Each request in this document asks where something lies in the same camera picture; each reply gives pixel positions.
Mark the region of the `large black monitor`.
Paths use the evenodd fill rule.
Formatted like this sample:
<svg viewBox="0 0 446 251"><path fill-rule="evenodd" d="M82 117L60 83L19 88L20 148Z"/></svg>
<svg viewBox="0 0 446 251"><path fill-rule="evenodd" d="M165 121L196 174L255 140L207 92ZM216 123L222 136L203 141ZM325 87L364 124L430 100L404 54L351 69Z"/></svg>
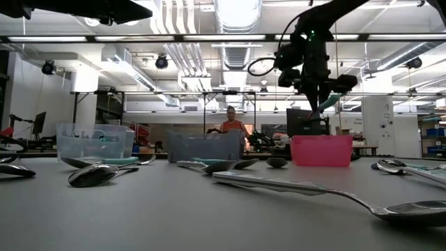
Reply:
<svg viewBox="0 0 446 251"><path fill-rule="evenodd" d="M330 135L330 119L319 112L303 109L286 110L287 135Z"/></svg>

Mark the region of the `person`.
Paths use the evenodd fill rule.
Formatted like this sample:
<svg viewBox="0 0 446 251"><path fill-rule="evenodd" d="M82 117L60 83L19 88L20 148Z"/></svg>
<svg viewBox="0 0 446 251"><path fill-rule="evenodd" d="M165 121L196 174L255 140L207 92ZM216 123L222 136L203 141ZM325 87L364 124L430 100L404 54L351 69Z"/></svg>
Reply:
<svg viewBox="0 0 446 251"><path fill-rule="evenodd" d="M245 127L242 121L236 120L236 111L234 107L228 106L226 110L227 120L220 125L220 131L227 133L230 130L241 130L244 132L245 137L248 138L250 133Z"/></svg>

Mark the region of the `grey table mat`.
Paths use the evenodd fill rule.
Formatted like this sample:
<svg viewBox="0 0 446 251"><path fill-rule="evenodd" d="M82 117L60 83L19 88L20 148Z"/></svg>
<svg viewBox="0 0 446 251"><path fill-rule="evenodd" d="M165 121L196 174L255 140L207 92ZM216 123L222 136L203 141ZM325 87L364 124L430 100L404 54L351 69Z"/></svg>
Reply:
<svg viewBox="0 0 446 251"><path fill-rule="evenodd" d="M446 228L394 227L335 195L240 188L156 160L94 188L22 159L0 174L0 251L446 251Z"/></svg>

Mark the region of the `shelf with blue bins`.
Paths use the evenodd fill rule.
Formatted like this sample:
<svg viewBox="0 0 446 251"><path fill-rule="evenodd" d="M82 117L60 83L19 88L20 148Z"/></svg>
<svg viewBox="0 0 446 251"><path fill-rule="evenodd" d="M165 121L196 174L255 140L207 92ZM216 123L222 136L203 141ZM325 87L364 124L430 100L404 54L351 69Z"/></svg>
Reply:
<svg viewBox="0 0 446 251"><path fill-rule="evenodd" d="M421 116L418 121L423 158L446 158L446 116Z"/></svg>

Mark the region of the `silver ventilation duct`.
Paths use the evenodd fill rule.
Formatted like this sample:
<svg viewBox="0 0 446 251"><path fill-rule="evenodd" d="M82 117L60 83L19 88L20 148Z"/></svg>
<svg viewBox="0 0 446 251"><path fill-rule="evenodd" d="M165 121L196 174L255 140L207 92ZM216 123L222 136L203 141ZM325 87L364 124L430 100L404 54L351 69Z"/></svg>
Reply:
<svg viewBox="0 0 446 251"><path fill-rule="evenodd" d="M263 0L213 0L218 33L256 33ZM250 47L223 47L220 52L228 70L244 70Z"/></svg>

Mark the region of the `black beam with light strips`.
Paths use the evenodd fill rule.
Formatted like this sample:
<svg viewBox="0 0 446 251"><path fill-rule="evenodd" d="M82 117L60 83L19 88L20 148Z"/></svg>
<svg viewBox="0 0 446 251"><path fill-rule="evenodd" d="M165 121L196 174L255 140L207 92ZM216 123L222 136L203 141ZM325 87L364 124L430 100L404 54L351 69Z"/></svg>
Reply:
<svg viewBox="0 0 446 251"><path fill-rule="evenodd" d="M339 33L341 42L446 42L446 33ZM279 34L161 34L128 36L0 36L0 43L278 43L290 41Z"/></svg>

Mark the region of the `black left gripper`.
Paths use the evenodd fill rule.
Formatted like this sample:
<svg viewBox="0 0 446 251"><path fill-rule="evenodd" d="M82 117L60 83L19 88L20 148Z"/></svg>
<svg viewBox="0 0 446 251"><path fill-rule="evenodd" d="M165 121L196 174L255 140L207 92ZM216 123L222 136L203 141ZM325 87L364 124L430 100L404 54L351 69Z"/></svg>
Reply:
<svg viewBox="0 0 446 251"><path fill-rule="evenodd" d="M103 24L124 24L153 16L150 9L133 0L0 0L0 14L11 18L30 20L36 9L87 17Z"/></svg>

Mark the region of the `clear plastic bin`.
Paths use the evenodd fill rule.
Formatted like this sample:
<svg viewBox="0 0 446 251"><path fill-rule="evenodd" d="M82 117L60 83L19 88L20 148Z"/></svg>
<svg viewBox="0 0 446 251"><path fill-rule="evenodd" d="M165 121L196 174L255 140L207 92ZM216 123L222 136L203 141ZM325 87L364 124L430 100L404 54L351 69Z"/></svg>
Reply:
<svg viewBox="0 0 446 251"><path fill-rule="evenodd" d="M61 158L121 159L132 155L134 130L124 125L59 123L57 156Z"/></svg>

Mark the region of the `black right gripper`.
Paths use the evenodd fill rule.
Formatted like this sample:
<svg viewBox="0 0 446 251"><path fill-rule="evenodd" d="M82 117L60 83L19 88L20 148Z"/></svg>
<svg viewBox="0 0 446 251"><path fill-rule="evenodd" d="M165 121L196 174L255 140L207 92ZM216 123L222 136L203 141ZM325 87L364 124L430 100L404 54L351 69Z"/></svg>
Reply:
<svg viewBox="0 0 446 251"><path fill-rule="evenodd" d="M326 50L326 38L311 32L309 35L292 33L290 43L302 51L303 64L279 70L278 85L292 87L304 94L313 112L330 106L329 97L334 93L348 93L358 84L354 75L343 74L331 77L328 67L330 56Z"/></svg>

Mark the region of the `small black monitor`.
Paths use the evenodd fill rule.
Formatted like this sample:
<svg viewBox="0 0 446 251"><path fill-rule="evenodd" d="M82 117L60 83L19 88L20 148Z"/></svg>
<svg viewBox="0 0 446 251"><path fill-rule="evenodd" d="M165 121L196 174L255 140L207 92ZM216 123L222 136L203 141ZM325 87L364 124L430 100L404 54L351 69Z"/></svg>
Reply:
<svg viewBox="0 0 446 251"><path fill-rule="evenodd" d="M33 135L39 135L40 133L43 132L46 114L47 114L47 112L41 112L36 115L34 123L33 123L33 130L32 130Z"/></svg>

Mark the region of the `blue patterned handle spoon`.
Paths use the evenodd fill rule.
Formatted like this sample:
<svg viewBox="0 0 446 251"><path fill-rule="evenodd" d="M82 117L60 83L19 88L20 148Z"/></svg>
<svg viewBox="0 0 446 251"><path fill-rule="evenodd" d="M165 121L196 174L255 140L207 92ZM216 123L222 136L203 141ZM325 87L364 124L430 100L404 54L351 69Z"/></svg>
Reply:
<svg viewBox="0 0 446 251"><path fill-rule="evenodd" d="M233 160L194 158L193 160L180 160L176 164L179 167L198 169L205 174L213 174L215 172L227 172L237 163Z"/></svg>
<svg viewBox="0 0 446 251"><path fill-rule="evenodd" d="M409 167L399 160L381 159L377 161L376 166L379 170L389 174L418 176L446 189L446 178L441 178L422 169L419 170L414 167Z"/></svg>
<svg viewBox="0 0 446 251"><path fill-rule="evenodd" d="M276 192L293 192L306 196L324 194L338 195L365 207L372 215L394 225L417 227L446 227L446 201L417 201L380 207L369 203L350 192L329 189L311 182L291 182L286 180L242 175L233 172L215 172L214 181L249 188L263 188Z"/></svg>

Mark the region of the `black metal workbench frame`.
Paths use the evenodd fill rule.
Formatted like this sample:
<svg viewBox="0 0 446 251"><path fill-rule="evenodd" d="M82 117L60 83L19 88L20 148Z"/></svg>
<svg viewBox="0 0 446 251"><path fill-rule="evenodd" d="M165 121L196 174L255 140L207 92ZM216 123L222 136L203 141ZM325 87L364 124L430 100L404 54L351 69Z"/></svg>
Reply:
<svg viewBox="0 0 446 251"><path fill-rule="evenodd" d="M72 113L72 122L75 123L77 120L77 107L78 105L88 96L92 95L106 95L106 96L114 96L118 95L121 97L121 106L118 113L119 116L119 124L122 125L124 122L124 113L130 111L127 110L127 101L128 96L158 96L158 95L166 95L166 96L202 96L204 101L203 108L203 131L206 131L206 105L208 102L206 101L207 96L215 97L217 95L223 96L243 96L248 99L254 106L254 125L256 125L256 102L258 93L255 91L93 91L93 92L70 92L70 94L75 96L73 113Z"/></svg>

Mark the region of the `red plastic bin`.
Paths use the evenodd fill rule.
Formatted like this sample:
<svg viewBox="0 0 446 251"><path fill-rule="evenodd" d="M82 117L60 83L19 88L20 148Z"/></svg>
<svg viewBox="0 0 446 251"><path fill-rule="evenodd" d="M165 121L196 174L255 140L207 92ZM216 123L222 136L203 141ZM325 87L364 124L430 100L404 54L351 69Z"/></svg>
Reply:
<svg viewBox="0 0 446 251"><path fill-rule="evenodd" d="M350 135L293 136L291 160L300 167L348 167L353 137Z"/></svg>

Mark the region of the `dark grey plastic bin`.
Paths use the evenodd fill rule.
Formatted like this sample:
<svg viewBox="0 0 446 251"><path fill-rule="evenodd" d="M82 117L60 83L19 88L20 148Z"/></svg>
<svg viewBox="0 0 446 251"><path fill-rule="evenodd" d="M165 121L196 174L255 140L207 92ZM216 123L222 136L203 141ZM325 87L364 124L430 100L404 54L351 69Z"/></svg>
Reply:
<svg viewBox="0 0 446 251"><path fill-rule="evenodd" d="M239 160L244 147L245 133L241 130L212 134L169 131L167 134L169 162L189 161L194 158Z"/></svg>

